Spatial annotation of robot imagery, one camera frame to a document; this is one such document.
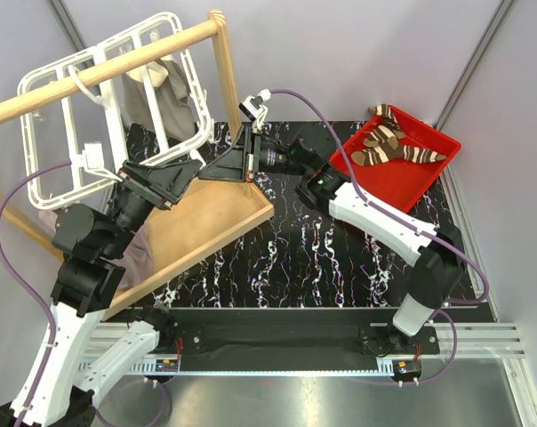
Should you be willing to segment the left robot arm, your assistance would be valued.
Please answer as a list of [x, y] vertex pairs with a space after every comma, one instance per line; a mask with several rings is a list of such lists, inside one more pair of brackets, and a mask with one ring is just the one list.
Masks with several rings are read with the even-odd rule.
[[[173, 315], [147, 307], [109, 350], [83, 372], [77, 370], [125, 274], [117, 260], [153, 210], [179, 203], [201, 167], [199, 160], [159, 166], [126, 160], [116, 173], [96, 171], [114, 186], [105, 213], [81, 203], [78, 193], [52, 202], [59, 211], [52, 245], [62, 251], [63, 262], [49, 301], [13, 268], [0, 239], [0, 261], [47, 317], [27, 380], [14, 400], [0, 406], [0, 426], [88, 426], [136, 361], [152, 351], [181, 352]], [[0, 221], [10, 199], [0, 202]]]

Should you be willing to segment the white plastic sock hanger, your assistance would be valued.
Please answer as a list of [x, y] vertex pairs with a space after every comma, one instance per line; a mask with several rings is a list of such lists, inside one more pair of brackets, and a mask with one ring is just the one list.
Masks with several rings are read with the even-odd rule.
[[[95, 46], [27, 73], [20, 80], [18, 93], [29, 93], [33, 84], [43, 79], [49, 79], [51, 82], [60, 81], [65, 77], [76, 79], [79, 64], [87, 60], [93, 60], [97, 65], [105, 63], [109, 59], [109, 53], [113, 50], [119, 50], [121, 53], [134, 52], [158, 41], [160, 30], [165, 28], [170, 29], [174, 35], [178, 35], [183, 30], [180, 19], [176, 14], [172, 12], [157, 13]], [[156, 135], [158, 145], [158, 152], [145, 162], [149, 166], [163, 165], [184, 155], [188, 155], [192, 159], [199, 159], [198, 149], [206, 142], [212, 141], [214, 136], [214, 120], [206, 105], [206, 91], [200, 85], [189, 50], [176, 48], [164, 57], [168, 55], [171, 55], [180, 65], [188, 80], [190, 88], [188, 105], [192, 110], [195, 135], [185, 141], [177, 141], [166, 136], [162, 117], [157, 106], [155, 91], [152, 88], [148, 72], [147, 65], [149, 62], [139, 66], [138, 68], [141, 68], [142, 71], [148, 105], [155, 127], [153, 133]], [[80, 84], [79, 89], [87, 98], [102, 108], [108, 126], [113, 164], [115, 168], [120, 168], [128, 158], [127, 142], [121, 116], [121, 109], [125, 108], [124, 95], [121, 97], [116, 95], [115, 86], [111, 80], [105, 80], [100, 83], [100, 94], [98, 95], [91, 93], [85, 84]], [[68, 155], [71, 162], [74, 156], [82, 152], [84, 145], [78, 143], [70, 99], [63, 97], [60, 102], [68, 140]], [[42, 193], [41, 182], [38, 179], [30, 182], [28, 184], [28, 199], [31, 205], [39, 210], [54, 210], [89, 197], [97, 191], [110, 187], [114, 182], [110, 179], [88, 174], [84, 170], [74, 169], [71, 165], [70, 170], [73, 188], [59, 195], [45, 197]]]

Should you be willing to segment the lilac sock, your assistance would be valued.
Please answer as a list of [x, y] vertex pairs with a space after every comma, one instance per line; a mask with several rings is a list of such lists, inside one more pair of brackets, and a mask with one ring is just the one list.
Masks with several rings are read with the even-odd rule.
[[60, 300], [65, 292], [111, 296], [116, 287], [149, 278], [153, 258], [145, 221], [150, 212], [122, 206], [105, 215], [81, 204], [40, 212], [55, 232], [52, 243], [64, 253], [52, 297]]

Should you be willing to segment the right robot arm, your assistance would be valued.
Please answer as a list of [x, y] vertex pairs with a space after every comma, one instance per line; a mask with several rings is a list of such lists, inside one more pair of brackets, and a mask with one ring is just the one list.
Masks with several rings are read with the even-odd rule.
[[287, 144], [244, 125], [236, 142], [198, 177], [250, 182], [257, 173], [297, 175], [301, 180], [295, 192], [306, 207], [356, 227], [396, 252], [413, 268], [407, 293], [392, 320], [374, 336], [364, 335], [361, 340], [378, 357], [412, 352], [424, 324], [466, 272], [466, 262], [455, 253], [463, 248], [461, 232], [418, 221], [364, 192], [332, 165], [335, 150], [333, 138], [315, 123], [303, 125]]

